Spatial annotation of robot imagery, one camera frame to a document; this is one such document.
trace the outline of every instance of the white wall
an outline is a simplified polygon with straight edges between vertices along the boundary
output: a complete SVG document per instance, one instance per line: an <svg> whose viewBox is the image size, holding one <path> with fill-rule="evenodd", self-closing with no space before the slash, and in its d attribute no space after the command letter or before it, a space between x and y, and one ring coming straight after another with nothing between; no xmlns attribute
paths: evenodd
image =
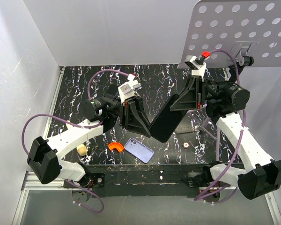
<svg viewBox="0 0 281 225"><path fill-rule="evenodd" d="M250 92L247 126L261 147L281 159L281 67L245 68L241 86ZM281 213L281 187L274 192Z"/></svg>
<svg viewBox="0 0 281 225"><path fill-rule="evenodd" d="M197 0L24 0L60 66L179 63Z"/></svg>
<svg viewBox="0 0 281 225"><path fill-rule="evenodd" d="M22 0L0 0L0 225L11 224L28 165L22 127L47 113L59 67ZM29 127L26 140L42 135L45 119Z"/></svg>

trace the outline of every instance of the perforated white panel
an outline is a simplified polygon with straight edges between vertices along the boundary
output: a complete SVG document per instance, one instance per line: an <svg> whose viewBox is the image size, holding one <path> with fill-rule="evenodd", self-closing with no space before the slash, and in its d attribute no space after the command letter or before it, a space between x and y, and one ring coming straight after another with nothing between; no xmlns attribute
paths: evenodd
<svg viewBox="0 0 281 225"><path fill-rule="evenodd" d="M192 18L179 68L189 55L224 49L236 57L236 44L252 42L253 67L281 66L281 0L199 1ZM208 68L232 65L223 53L213 54Z"/></svg>

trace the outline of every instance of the purple phone case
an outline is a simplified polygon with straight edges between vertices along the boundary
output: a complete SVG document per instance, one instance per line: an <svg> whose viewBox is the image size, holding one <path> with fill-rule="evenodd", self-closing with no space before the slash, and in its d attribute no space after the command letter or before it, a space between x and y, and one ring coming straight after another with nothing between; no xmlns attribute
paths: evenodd
<svg viewBox="0 0 281 225"><path fill-rule="evenodd" d="M133 137L124 146L125 150L137 157L143 163L148 163L154 152Z"/></svg>

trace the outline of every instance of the bolt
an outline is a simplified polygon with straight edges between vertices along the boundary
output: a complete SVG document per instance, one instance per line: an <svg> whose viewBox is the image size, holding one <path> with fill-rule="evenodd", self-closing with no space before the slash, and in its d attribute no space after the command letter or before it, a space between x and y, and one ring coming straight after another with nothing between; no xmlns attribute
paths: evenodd
<svg viewBox="0 0 281 225"><path fill-rule="evenodd" d="M189 148L189 143L188 142L184 142L183 143L183 148L188 149Z"/></svg>

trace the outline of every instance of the smartphone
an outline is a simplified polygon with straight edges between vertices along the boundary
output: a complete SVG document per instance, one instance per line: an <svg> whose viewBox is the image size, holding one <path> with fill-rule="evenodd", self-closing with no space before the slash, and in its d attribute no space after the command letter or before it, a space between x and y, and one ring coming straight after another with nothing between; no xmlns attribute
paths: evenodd
<svg viewBox="0 0 281 225"><path fill-rule="evenodd" d="M178 94L172 95L164 104L158 115L149 126L150 134L156 140L166 143L181 120L186 115L187 110L170 111L170 106L179 98Z"/></svg>
<svg viewBox="0 0 281 225"><path fill-rule="evenodd" d="M143 145L133 137L125 144L124 149L145 164L147 164L154 155L153 150Z"/></svg>

